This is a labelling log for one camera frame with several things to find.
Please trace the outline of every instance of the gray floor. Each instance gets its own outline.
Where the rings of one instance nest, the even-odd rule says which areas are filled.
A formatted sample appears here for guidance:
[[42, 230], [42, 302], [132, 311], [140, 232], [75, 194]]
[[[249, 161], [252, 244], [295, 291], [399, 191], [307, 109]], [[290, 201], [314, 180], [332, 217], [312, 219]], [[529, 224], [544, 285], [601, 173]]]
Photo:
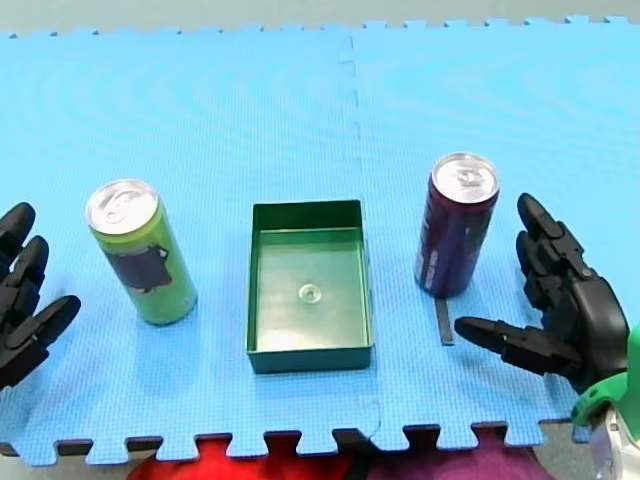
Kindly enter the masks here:
[[[67, 32], [93, 27], [107, 32], [118, 27], [150, 30], [176, 27], [189, 31], [206, 25], [226, 30], [243, 24], [276, 28], [282, 23], [317, 27], [326, 23], [358, 26], [366, 20], [423, 19], [442, 24], [467, 19], [481, 24], [486, 18], [508, 18], [521, 23], [529, 16], [562, 21], [567, 15], [625, 15], [640, 23], [638, 0], [0, 0], [0, 31], [27, 35], [34, 31]], [[567, 426], [546, 425], [549, 442], [536, 453], [558, 480], [591, 478], [591, 460], [584, 446], [570, 441]], [[11, 480], [116, 480], [130, 466], [89, 469], [79, 458], [63, 459], [51, 469], [25, 467], [17, 459], [0, 458], [0, 478]]]

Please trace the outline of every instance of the aluminum can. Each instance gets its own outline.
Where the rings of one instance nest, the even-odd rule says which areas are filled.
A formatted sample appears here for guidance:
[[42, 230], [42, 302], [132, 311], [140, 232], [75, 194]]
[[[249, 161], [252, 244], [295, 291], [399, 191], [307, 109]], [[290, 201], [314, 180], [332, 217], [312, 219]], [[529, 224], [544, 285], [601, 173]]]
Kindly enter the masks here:
[[496, 168], [479, 155], [456, 152], [436, 162], [415, 264], [416, 281], [434, 297], [471, 283], [499, 190]]
[[87, 202], [89, 227], [140, 316], [155, 325], [184, 317], [197, 294], [162, 201], [144, 182], [117, 180]]

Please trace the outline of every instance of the blue foam mat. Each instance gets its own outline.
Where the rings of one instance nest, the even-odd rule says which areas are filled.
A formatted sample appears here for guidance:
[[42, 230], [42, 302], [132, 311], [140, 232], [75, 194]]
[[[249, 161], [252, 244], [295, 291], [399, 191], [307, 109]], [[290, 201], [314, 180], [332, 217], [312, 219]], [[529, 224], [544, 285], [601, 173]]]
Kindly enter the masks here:
[[[232, 435], [231, 455], [260, 455], [272, 431], [301, 432], [308, 454], [335, 451], [335, 429], [406, 448], [403, 428], [417, 425], [440, 426], [441, 448], [474, 446], [478, 423], [539, 443], [537, 423], [566, 419], [575, 400], [564, 380], [460, 339], [439, 345], [411, 274], [425, 179], [458, 149], [487, 155], [502, 178], [452, 317], [537, 322], [513, 248], [527, 190], [568, 221], [637, 318], [640, 260], [626, 252], [639, 229], [640, 28], [623, 20], [0, 40], [0, 158], [12, 179], [0, 211], [20, 200], [38, 210], [34, 231], [52, 246], [43, 305], [84, 301], [50, 360], [0, 394], [0, 442], [33, 465], [55, 463], [54, 444], [74, 439], [94, 442], [94, 464], [126, 461], [137, 437], [162, 437], [160, 459], [194, 458], [194, 437], [211, 434]], [[161, 192], [199, 287], [197, 310], [174, 326], [136, 318], [84, 223], [91, 191], [122, 176]], [[328, 198], [363, 200], [374, 363], [255, 376], [244, 353], [251, 205]]]

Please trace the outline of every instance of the purple fabric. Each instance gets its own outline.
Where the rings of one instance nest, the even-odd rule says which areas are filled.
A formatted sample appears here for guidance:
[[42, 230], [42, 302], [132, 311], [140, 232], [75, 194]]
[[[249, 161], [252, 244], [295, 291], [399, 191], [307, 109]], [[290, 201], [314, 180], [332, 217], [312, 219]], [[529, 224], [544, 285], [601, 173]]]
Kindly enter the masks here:
[[530, 448], [508, 448], [494, 430], [476, 431], [480, 445], [465, 452], [381, 457], [368, 480], [553, 480]]

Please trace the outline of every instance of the red fabric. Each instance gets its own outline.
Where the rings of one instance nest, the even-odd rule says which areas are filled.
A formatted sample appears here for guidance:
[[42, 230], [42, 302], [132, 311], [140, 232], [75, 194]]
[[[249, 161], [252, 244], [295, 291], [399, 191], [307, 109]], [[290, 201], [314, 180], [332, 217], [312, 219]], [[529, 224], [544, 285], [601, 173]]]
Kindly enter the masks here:
[[343, 480], [351, 465], [348, 455], [299, 457], [295, 440], [269, 442], [269, 456], [257, 459], [227, 457], [227, 441], [198, 444], [200, 460], [157, 462], [150, 458], [139, 465], [128, 480]]

